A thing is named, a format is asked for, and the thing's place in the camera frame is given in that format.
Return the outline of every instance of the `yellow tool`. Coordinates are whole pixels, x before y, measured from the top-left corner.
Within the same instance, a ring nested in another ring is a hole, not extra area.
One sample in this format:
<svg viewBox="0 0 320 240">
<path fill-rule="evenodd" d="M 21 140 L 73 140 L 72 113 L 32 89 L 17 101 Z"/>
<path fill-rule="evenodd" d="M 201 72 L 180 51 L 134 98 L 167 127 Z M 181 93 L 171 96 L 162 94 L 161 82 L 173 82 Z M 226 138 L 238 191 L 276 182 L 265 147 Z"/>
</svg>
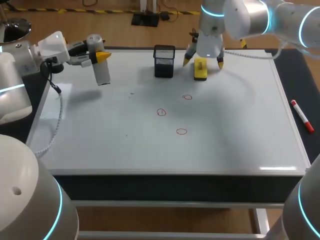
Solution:
<svg viewBox="0 0 320 240">
<path fill-rule="evenodd" d="M 207 59 L 196 57 L 194 59 L 194 80 L 205 81 L 208 77 Z"/>
</svg>

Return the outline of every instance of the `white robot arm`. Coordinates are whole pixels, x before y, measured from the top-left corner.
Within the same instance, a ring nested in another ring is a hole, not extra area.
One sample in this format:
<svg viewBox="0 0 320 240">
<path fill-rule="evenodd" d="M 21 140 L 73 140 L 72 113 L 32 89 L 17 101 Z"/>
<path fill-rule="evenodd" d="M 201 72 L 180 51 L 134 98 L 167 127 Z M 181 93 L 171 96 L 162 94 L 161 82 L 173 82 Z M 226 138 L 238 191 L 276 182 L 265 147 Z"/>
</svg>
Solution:
<svg viewBox="0 0 320 240">
<path fill-rule="evenodd" d="M 195 52 L 204 58 L 223 57 L 224 32 L 237 40 L 273 34 L 320 58 L 308 50 L 320 48 L 320 6 L 283 0 L 203 0 L 197 40 L 187 50 L 184 65 Z"/>
</svg>

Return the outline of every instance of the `black cable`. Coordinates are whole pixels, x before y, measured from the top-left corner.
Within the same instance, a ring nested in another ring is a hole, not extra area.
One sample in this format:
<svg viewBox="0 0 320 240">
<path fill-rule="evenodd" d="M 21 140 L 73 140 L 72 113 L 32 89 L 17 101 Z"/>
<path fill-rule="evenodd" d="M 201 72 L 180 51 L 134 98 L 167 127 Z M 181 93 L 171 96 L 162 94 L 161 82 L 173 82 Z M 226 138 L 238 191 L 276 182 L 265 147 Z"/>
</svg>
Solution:
<svg viewBox="0 0 320 240">
<path fill-rule="evenodd" d="M 45 73 L 43 72 L 43 69 L 44 69 L 44 65 L 46 64 L 47 68 L 48 68 L 48 71 L 49 71 L 49 75 L 50 75 L 50 78 L 48 78 Z M 47 61 L 43 61 L 41 64 L 40 64 L 40 73 L 41 75 L 47 80 L 49 81 L 51 87 L 58 93 L 58 94 L 61 94 L 61 89 L 55 85 L 53 82 L 52 82 L 52 62 L 50 60 L 47 60 Z"/>
<path fill-rule="evenodd" d="M 84 7 L 92 7 L 97 4 L 98 4 L 98 0 L 95 0 L 95 2 L 93 4 L 89 4 L 89 5 L 86 5 L 85 0 L 82 0 L 82 6 L 84 6 Z"/>
<path fill-rule="evenodd" d="M 173 22 L 177 21 L 177 19 L 179 18 L 179 11 L 178 11 L 178 9 L 175 8 L 174 6 L 167 6 L 167 5 L 164 3 L 164 0 L 161 0 L 161 3 L 162 3 L 162 5 L 164 5 L 167 9 L 174 9 L 174 10 L 176 11 L 176 18 L 175 18 L 175 20 L 173 20 L 173 21 L 169 21 L 169 20 L 168 20 L 168 22 L 169 22 L 169 23 L 173 23 Z"/>
<path fill-rule="evenodd" d="M 9 7 L 9 9 L 10 9 L 11 11 L 17 11 L 17 8 L 16 8 L 15 6 L 13 6 L 11 3 L 6 2 L 5 4 L 7 4 L 7 6 Z"/>
</svg>

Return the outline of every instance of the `metal stand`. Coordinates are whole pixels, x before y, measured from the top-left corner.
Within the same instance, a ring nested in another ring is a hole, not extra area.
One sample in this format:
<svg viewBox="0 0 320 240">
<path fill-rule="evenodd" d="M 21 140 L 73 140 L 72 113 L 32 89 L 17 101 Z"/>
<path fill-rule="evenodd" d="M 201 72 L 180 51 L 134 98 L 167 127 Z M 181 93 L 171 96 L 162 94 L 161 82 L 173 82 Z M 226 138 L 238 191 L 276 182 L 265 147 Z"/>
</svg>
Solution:
<svg viewBox="0 0 320 240">
<path fill-rule="evenodd" d="M 4 8 L 0 4 L 0 43 L 11 43 L 27 36 L 31 31 L 31 23 L 23 18 L 7 19 Z"/>
<path fill-rule="evenodd" d="M 252 208 L 257 234 L 190 233 L 190 232 L 136 232 L 136 231 L 79 231 L 78 239 L 139 239 L 139 240 L 260 240 L 269 231 L 267 211 L 261 207 L 281 208 L 281 204 L 226 204 L 210 202 L 157 201 L 72 201 L 76 207 L 175 207 L 175 208 Z"/>
</svg>

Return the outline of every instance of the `black base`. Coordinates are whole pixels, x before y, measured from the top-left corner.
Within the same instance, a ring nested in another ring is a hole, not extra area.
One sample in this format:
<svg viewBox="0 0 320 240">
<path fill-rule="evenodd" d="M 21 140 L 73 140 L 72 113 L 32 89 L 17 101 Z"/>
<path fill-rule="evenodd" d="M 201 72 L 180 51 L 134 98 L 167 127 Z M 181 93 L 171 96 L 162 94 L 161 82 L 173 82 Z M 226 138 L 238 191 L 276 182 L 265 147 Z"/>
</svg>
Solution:
<svg viewBox="0 0 320 240">
<path fill-rule="evenodd" d="M 159 14 L 157 13 L 144 13 L 138 12 L 133 14 L 131 25 L 146 26 L 146 27 L 158 27 Z"/>
</svg>

